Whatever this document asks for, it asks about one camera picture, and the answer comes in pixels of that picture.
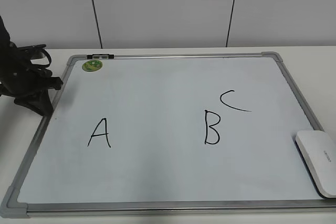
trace white wall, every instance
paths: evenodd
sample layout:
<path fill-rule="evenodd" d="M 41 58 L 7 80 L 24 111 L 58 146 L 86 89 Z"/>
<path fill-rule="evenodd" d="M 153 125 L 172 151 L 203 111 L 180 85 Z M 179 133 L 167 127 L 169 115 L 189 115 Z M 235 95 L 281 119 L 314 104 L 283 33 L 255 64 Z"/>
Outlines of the white wall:
<path fill-rule="evenodd" d="M 236 0 L 228 46 L 336 45 L 336 0 Z"/>
<path fill-rule="evenodd" d="M 91 0 L 0 0 L 0 15 L 17 46 L 99 48 Z"/>
<path fill-rule="evenodd" d="M 94 0 L 105 48 L 225 47 L 232 0 Z"/>
<path fill-rule="evenodd" d="M 105 48 L 223 47 L 233 0 L 94 0 Z M 0 0 L 18 46 L 99 48 L 91 0 Z M 335 0 L 236 0 L 228 46 L 336 45 Z"/>

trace whiteboard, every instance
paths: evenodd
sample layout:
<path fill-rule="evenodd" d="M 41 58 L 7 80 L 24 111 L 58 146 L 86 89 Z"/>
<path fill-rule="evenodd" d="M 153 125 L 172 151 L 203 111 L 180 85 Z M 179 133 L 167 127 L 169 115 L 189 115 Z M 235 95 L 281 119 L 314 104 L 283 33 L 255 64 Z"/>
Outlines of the whiteboard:
<path fill-rule="evenodd" d="M 312 127 L 274 59 L 101 61 L 73 66 L 19 202 L 321 199 L 293 141 Z M 88 146 L 104 118 L 109 142 Z"/>

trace gray corner piece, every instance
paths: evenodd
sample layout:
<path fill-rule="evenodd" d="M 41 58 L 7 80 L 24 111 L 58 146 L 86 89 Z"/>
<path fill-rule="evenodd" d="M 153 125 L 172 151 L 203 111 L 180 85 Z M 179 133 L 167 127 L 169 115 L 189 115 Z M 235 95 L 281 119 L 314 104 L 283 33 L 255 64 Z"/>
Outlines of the gray corner piece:
<path fill-rule="evenodd" d="M 283 62 L 282 57 L 277 52 L 270 51 L 270 52 L 262 52 L 261 54 L 265 57 L 271 57 L 277 62 Z"/>
<path fill-rule="evenodd" d="M 0 216 L 3 218 L 29 218 L 27 204 L 17 202 L 20 191 L 14 186 L 9 186 L 6 195 L 0 205 Z"/>
<path fill-rule="evenodd" d="M 68 59 L 67 65 L 73 66 L 77 60 L 82 60 L 86 55 L 73 55 Z"/>

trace round magnet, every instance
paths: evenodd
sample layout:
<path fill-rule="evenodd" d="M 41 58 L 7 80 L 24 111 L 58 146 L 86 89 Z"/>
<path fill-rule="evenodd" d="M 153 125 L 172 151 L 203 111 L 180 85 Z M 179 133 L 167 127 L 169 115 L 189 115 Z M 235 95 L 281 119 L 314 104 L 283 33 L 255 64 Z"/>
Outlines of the round magnet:
<path fill-rule="evenodd" d="M 95 72 L 101 69 L 102 66 L 103 62 L 100 60 L 89 60 L 83 64 L 82 69 L 86 72 Z"/>

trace table surface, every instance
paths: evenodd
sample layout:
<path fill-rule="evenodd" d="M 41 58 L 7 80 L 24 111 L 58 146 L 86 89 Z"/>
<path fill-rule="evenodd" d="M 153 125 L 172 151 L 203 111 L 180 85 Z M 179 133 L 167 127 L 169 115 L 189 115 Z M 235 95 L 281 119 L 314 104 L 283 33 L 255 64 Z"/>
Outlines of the table surface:
<path fill-rule="evenodd" d="M 49 49 L 54 76 L 61 76 L 68 58 L 78 54 L 221 54 L 278 52 L 294 81 L 310 104 L 324 130 L 336 139 L 336 47 L 245 47 L 245 48 L 170 48 L 170 49 Z M 33 138 L 41 117 L 0 98 L 0 199 L 12 183 L 22 158 Z M 0 223 L 335 223 L 336 212 L 292 214 L 222 214 L 129 217 L 58 217 L 2 219 Z"/>

